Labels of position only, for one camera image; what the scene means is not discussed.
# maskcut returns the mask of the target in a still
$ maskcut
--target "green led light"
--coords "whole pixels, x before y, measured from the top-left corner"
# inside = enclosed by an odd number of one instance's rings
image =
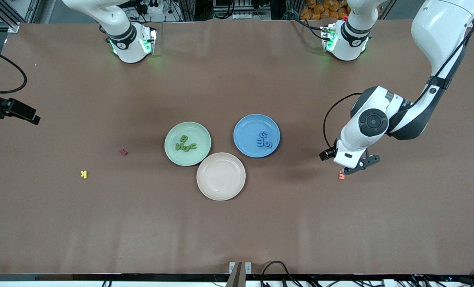
[[[115,46],[113,45],[113,42],[110,41],[111,48],[113,48],[113,53],[117,54],[117,50],[115,50]]]
[[[140,40],[140,44],[143,47],[143,51],[145,51],[146,53],[150,52],[151,47],[150,47],[150,43],[148,41]]]

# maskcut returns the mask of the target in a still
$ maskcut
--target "plate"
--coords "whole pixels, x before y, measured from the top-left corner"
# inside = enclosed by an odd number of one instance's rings
[[[233,129],[233,142],[239,151],[249,157],[270,155],[279,145],[279,127],[263,114],[245,116]]]
[[[244,187],[246,170],[235,155],[215,153],[205,158],[198,167],[196,182],[206,197],[229,200]]]
[[[188,167],[206,158],[212,142],[207,129],[197,122],[182,122],[165,139],[166,156],[177,165]]]

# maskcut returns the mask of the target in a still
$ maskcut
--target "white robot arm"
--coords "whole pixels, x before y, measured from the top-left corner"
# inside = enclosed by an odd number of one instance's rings
[[[343,173],[365,169],[380,160],[369,156],[367,148],[384,134],[398,140],[417,138],[424,130],[441,96],[465,53],[474,22],[474,0],[427,0],[412,22],[412,36],[432,67],[420,97],[409,100],[383,87],[363,91],[351,109],[351,119],[343,127],[335,146],[320,154],[334,158]]]
[[[126,63],[136,63],[153,53],[156,31],[133,22],[117,5],[128,0],[62,0],[70,9],[99,22],[110,38],[113,52]]]
[[[338,20],[321,31],[325,51],[344,61],[359,57],[366,48],[373,25],[379,18],[377,6],[383,0],[347,0],[352,8],[347,20]]]

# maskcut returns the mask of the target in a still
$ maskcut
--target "brown paper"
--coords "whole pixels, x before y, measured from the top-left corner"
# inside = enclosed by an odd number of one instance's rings
[[[342,62],[297,22],[164,23],[155,55],[126,64],[97,24],[22,24],[2,54],[28,84],[9,96],[42,120],[0,120],[0,273],[223,273],[238,260],[256,273],[279,259],[297,274],[468,274],[474,37],[419,138],[383,137],[370,147],[381,161],[345,180],[318,156],[324,115],[344,96],[381,85],[416,100],[431,68],[410,28],[379,20],[366,51]],[[20,81],[0,61],[0,89]],[[328,116],[331,143],[356,99]],[[281,130],[266,158],[233,143],[252,113]],[[164,154],[186,121],[208,129],[210,153],[245,166],[232,200],[206,198],[197,167]]]

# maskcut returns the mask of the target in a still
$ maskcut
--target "metal frame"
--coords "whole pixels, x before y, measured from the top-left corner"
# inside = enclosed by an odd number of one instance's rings
[[[31,0],[26,15],[21,16],[12,6],[5,0],[0,0],[0,32],[17,33],[21,23],[31,23],[35,18],[37,7],[40,0]]]
[[[194,0],[178,0],[180,12],[184,22],[195,21],[195,1]]]

